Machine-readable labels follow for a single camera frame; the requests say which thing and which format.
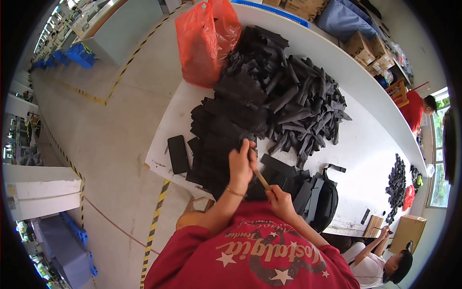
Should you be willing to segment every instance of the wooden chair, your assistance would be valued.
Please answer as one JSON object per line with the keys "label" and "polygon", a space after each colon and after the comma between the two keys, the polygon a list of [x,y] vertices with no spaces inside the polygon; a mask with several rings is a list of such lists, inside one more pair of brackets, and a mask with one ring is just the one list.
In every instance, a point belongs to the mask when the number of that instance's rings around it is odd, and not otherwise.
{"label": "wooden chair", "polygon": [[404,86],[404,79],[401,78],[395,84],[385,89],[391,99],[395,102],[398,108],[409,103],[409,100],[406,98],[406,87]]}
{"label": "wooden chair", "polygon": [[186,0],[181,0],[181,4],[184,4],[186,2]]}
{"label": "wooden chair", "polygon": [[190,198],[188,204],[186,205],[186,209],[184,210],[183,215],[181,215],[176,221],[176,231],[186,226],[193,226],[197,224],[204,216],[204,213],[207,212],[215,204],[214,200],[209,199],[203,211],[194,209],[194,203],[204,200],[204,199],[207,199],[207,198],[206,197],[200,197],[198,199],[194,199],[194,197]]}

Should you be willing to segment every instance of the red t-shirt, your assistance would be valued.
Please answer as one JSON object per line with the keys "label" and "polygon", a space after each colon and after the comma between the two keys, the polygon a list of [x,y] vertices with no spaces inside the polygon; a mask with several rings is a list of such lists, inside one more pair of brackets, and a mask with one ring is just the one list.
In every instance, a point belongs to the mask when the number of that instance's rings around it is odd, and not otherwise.
{"label": "red t-shirt", "polygon": [[411,127],[412,132],[415,132],[415,130],[420,126],[422,113],[424,112],[422,98],[413,90],[406,93],[406,98],[409,100],[409,104],[400,108],[401,114],[403,114],[407,123]]}
{"label": "red t-shirt", "polygon": [[146,289],[359,289],[339,251],[319,249],[278,219],[267,202],[243,202],[216,237],[199,226],[176,231],[152,264]]}

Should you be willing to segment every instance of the hand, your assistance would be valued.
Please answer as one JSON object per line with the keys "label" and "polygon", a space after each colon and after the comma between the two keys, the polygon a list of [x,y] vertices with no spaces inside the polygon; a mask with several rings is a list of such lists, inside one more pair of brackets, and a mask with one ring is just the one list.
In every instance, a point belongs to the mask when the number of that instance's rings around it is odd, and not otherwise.
{"label": "hand", "polygon": [[385,237],[389,237],[389,234],[388,234],[388,231],[390,230],[390,226],[384,226],[382,228],[382,231],[380,233],[380,238],[385,238]]}
{"label": "hand", "polygon": [[249,157],[249,149],[255,146],[255,142],[244,139],[239,152],[236,149],[230,152],[230,187],[232,190],[243,191],[242,193],[247,191],[254,175],[253,170],[257,169],[257,155],[253,149],[250,150]]}
{"label": "hand", "polygon": [[298,218],[293,208],[291,194],[282,191],[276,184],[272,184],[270,188],[271,191],[266,191],[265,193],[271,203],[274,214],[290,225]]}

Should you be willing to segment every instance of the white shirt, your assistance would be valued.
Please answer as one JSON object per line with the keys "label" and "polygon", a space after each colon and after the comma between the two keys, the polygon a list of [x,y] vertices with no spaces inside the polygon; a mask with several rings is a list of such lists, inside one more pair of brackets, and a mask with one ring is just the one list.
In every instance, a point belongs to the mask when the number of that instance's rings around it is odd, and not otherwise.
{"label": "white shirt", "polygon": [[359,282],[361,289],[383,285],[385,262],[382,257],[369,253],[358,265],[354,263],[350,265],[350,269]]}

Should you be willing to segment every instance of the red plastic bag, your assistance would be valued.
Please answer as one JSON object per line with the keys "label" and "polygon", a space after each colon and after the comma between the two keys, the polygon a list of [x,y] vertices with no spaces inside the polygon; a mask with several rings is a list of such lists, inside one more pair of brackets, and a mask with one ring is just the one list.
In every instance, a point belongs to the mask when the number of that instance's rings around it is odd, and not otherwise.
{"label": "red plastic bag", "polygon": [[403,201],[403,211],[407,210],[412,206],[412,202],[415,198],[415,189],[413,185],[410,185],[406,188],[406,192],[404,193],[404,201]]}
{"label": "red plastic bag", "polygon": [[226,56],[241,35],[242,26],[231,3],[202,2],[181,13],[175,25],[183,78],[188,83],[213,88]]}

